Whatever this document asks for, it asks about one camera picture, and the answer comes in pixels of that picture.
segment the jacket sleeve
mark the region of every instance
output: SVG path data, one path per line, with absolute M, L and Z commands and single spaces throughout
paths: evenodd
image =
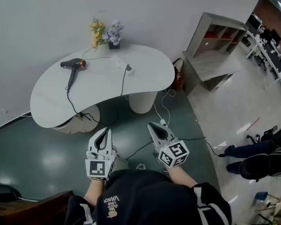
M 90 213 L 93 213 L 95 208 L 88 201 L 80 196 L 73 195 L 69 198 L 65 225 L 82 225 L 86 221 L 84 208 L 80 204 L 88 205 Z
M 213 186 L 209 183 L 201 183 L 192 187 L 191 190 L 194 199 L 197 199 L 198 212 L 203 212 L 208 224 L 231 225 L 230 205 Z

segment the baseboard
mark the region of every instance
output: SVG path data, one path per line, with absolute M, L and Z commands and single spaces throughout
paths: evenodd
M 27 118 L 27 117 L 22 117 L 22 116 L 31 116 L 31 112 L 25 113 L 25 114 L 23 114 L 23 115 L 21 115 L 19 117 L 16 117 L 15 119 L 12 119 L 11 121 L 9 121 L 7 123 L 1 125 L 0 126 L 0 130 L 3 129 L 3 128 L 6 128 L 7 126 L 9 126 L 9 125 L 11 125 L 11 124 L 13 124 L 13 123 L 15 123 L 17 121 L 20 121 L 20 120 L 22 120 L 24 118 Z

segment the black t-shirt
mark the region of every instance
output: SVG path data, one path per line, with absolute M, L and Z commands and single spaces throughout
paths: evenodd
M 202 203 L 216 204 L 231 224 L 229 204 L 208 183 L 201 187 Z M 66 225 L 83 224 L 87 204 L 97 225 L 156 225 L 201 224 L 194 188 L 177 185 L 164 175 L 148 170 L 120 170 L 111 174 L 104 193 L 93 208 L 83 198 L 74 196 L 69 201 Z M 209 224 L 223 224 L 214 209 L 204 212 Z

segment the shelf unit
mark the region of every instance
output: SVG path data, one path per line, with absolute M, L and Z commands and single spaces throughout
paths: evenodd
M 212 50 L 220 54 L 230 54 L 247 30 L 247 26 L 242 22 L 203 13 L 187 51 L 192 57 Z
M 199 83 L 214 91 L 241 70 L 235 54 L 231 53 L 247 30 L 242 22 L 203 13 L 187 51 L 183 52 L 184 90 L 187 95 Z

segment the gray floor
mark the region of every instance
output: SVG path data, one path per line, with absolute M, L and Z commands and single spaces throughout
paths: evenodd
M 210 92 L 200 85 L 188 96 L 207 141 L 218 154 L 229 145 L 251 144 L 246 139 L 248 134 L 263 134 L 275 125 L 281 128 L 281 85 L 274 83 L 268 65 L 264 71 L 254 58 L 244 58 L 249 50 L 243 44 L 235 49 L 243 70 L 236 72 L 218 90 Z M 251 220 L 256 216 L 253 201 L 257 192 L 281 195 L 281 178 L 266 177 L 257 183 L 245 180 L 226 171 L 226 165 L 235 162 L 236 158 L 221 158 L 212 152 L 211 155 L 222 196 L 231 202 L 234 222 L 252 224 Z
M 168 114 L 161 107 L 159 92 L 155 100 L 160 115 L 167 121 Z M 167 96 L 163 103 L 170 111 L 170 125 L 179 138 L 203 137 L 196 116 L 184 92 L 177 92 L 175 97 Z M 98 104 L 101 122 L 111 123 L 113 144 L 118 148 L 120 156 L 126 158 L 138 148 L 150 141 L 147 124 L 159 122 L 154 108 L 150 112 L 139 115 L 129 108 L 125 97 L 110 99 Z M 18 189 L 23 197 L 43 199 L 65 190 L 73 190 L 84 195 L 90 180 L 86 176 L 86 150 L 90 137 L 102 125 L 90 133 L 66 135 L 52 129 L 38 126 L 32 118 L 25 118 L 0 130 L 0 182 Z M 185 141 L 190 155 L 183 168 L 197 182 L 209 182 L 219 190 L 214 165 L 203 139 Z M 129 159 L 130 167 L 139 162 L 148 169 L 161 171 L 152 155 L 153 145 L 139 151 Z

